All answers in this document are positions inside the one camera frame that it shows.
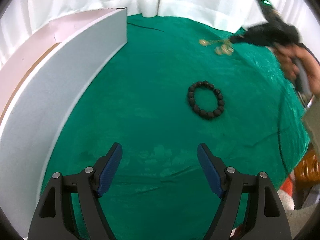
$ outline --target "human hand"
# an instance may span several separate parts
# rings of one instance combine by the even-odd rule
[[[284,47],[275,44],[273,52],[280,63],[284,76],[291,82],[294,82],[299,74],[299,68],[292,62],[291,58],[299,58],[306,70],[311,92],[317,98],[320,98],[320,65],[305,48],[297,45]]]

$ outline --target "black bead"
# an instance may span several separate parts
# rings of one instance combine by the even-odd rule
[[[190,106],[194,106],[196,103],[195,98],[188,98],[188,102]]]
[[[209,84],[209,85],[208,85],[208,89],[214,90],[214,85],[213,85],[213,84]]]
[[[194,105],[194,106],[193,106],[193,111],[194,111],[195,113],[199,113],[199,110],[200,110],[200,107],[199,107],[198,105]]]
[[[193,87],[193,86],[191,86],[191,87],[188,88],[188,91],[189,91],[189,92],[194,92],[195,90],[196,90],[196,88]]]
[[[224,107],[223,106],[218,106],[218,108],[217,108],[220,112],[222,112],[223,113],[223,111],[224,111]]]
[[[207,119],[213,119],[214,115],[213,112],[207,112]]]
[[[221,91],[220,91],[220,89],[215,89],[214,90],[214,94],[217,96],[218,94],[220,94],[221,93]]]
[[[220,116],[220,114],[221,114],[221,112],[218,109],[213,111],[214,116]]]
[[[188,98],[194,98],[195,94],[194,92],[188,92]]]
[[[206,117],[207,112],[206,112],[205,110],[201,109],[200,112],[199,112],[199,115],[200,115],[201,117]]]
[[[223,100],[219,100],[218,106],[224,106],[224,101]]]

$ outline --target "beige sleeve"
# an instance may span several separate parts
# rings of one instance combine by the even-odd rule
[[[320,99],[313,101],[311,107],[302,117],[302,122],[308,131],[311,142],[320,160]]]

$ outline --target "gray handle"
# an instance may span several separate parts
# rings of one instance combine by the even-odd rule
[[[297,75],[297,79],[295,81],[295,88],[297,92],[304,94],[306,96],[311,96],[312,93],[310,91],[310,85],[307,73],[302,65],[302,62],[297,57],[292,59],[292,62],[299,68],[299,75]]]

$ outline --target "person's arm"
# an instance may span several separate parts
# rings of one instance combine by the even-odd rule
[[[302,122],[306,127],[315,152],[320,160],[320,64],[316,57],[308,48],[303,46],[283,47],[276,44],[274,54],[277,57],[284,76],[290,81],[294,81],[299,74],[299,68],[292,62],[291,58],[298,57],[306,70],[310,90],[316,99],[306,114],[302,117]]]

